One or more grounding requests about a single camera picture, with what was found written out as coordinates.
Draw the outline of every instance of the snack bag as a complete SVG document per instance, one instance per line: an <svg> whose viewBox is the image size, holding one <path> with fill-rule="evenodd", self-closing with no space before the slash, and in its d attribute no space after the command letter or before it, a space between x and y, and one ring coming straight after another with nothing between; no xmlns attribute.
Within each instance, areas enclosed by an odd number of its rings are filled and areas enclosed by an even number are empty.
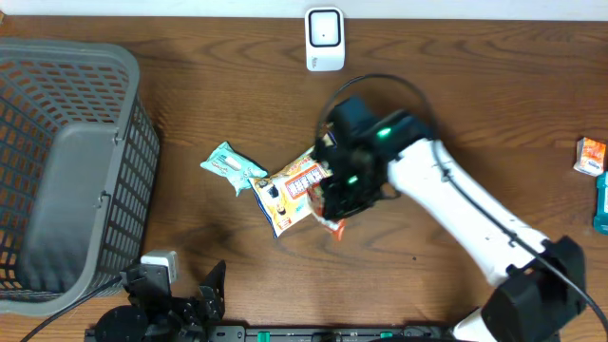
<svg viewBox="0 0 608 342"><path fill-rule="evenodd" d="M338 222L335 222L323 218L325 201L323 200L323 190L320 186L311 186L306 192L308 193L309 205L311 206L314 218L321 222L328 232L332 233L333 238L335 238L336 241L340 241L342 239L344 227L346 226L345 220L341 219Z"/></svg>
<svg viewBox="0 0 608 342"><path fill-rule="evenodd" d="M327 145L334 144L328 135L324 141ZM317 187L322 179L332 174L311 158L312 152L313 147L270 178L249 179L257 204L273 227L275 238L312 212L307 189Z"/></svg>
<svg viewBox="0 0 608 342"><path fill-rule="evenodd" d="M237 196L240 190L251 188L250 177L268 175L268 172L235 152L228 142L222 142L200 167L227 178L237 190Z"/></svg>
<svg viewBox="0 0 608 342"><path fill-rule="evenodd" d="M574 169L591 176L601 175L604 172L605 153L605 144L582 138L577 143L577 162Z"/></svg>

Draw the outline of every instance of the wood grain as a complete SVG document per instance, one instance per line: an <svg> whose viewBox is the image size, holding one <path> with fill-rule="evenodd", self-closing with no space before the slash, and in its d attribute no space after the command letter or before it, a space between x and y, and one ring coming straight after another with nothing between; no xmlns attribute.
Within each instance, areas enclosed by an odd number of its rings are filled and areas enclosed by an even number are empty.
<svg viewBox="0 0 608 342"><path fill-rule="evenodd" d="M350 20L343 70L305 68L303 20L8 17L2 36L108 42L140 63L140 91L162 132L160 173L145 251L173 249L175 295L220 259L227 319L251 325L454 323L490 289L464 250L410 199L379 203L333 242L312 219L279 239L251 192L199 168L229 141L275 172L312 144L318 110L352 76L411 79L433 102L459 163L507 208L587 257L589 293L608 308L608 237L593 231L595 180L572 170L576 140L608 137L608 30L602 23ZM379 110L400 90L354 91ZM81 340L124 297L98 298L36 340ZM0 316L14 341L41 321ZM587 311L564 341L598 341Z"/></svg>

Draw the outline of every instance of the white wall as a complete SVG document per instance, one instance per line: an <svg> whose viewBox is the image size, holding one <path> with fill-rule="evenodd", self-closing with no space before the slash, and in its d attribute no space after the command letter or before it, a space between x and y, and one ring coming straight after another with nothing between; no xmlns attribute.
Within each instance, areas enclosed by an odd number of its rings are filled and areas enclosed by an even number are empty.
<svg viewBox="0 0 608 342"><path fill-rule="evenodd" d="M6 14L301 18L314 6L349 18L608 20L608 0L0 0Z"/></svg>

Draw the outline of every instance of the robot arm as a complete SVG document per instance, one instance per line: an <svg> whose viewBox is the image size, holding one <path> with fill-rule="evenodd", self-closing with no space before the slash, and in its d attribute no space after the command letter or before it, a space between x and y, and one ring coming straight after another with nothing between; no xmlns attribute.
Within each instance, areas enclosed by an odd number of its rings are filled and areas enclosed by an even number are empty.
<svg viewBox="0 0 608 342"><path fill-rule="evenodd" d="M326 123L336 144L317 140L313 153L333 171L320 182L324 219L372 207L386 198L388 181L426 208L496 287L483 308L452 330L456 338L544 341L585 308L581 248L568 237L551 242L507 211L424 123L405 110L380 120L356 97L336 105Z"/></svg>
<svg viewBox="0 0 608 342"><path fill-rule="evenodd" d="M530 228L490 196L454 161L441 142L419 140L404 149L398 161L389 163L390 184L433 215L471 255L487 282L496 287L507 278L506 269L522 268L534 257L513 243L496 225L466 200L450 182L443 180L442 170L432 154L437 144L438 157L451 177L484 209L505 227L515 232L538 253L544 251L547 236Z"/></svg>

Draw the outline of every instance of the laundry basket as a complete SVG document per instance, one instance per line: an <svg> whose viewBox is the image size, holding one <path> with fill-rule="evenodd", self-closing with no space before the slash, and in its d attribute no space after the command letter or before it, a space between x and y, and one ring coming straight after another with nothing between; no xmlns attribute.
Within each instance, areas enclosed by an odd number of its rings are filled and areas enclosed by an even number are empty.
<svg viewBox="0 0 608 342"><path fill-rule="evenodd" d="M121 47L0 39L0 313L53 314L138 257L159 156L139 78Z"/></svg>

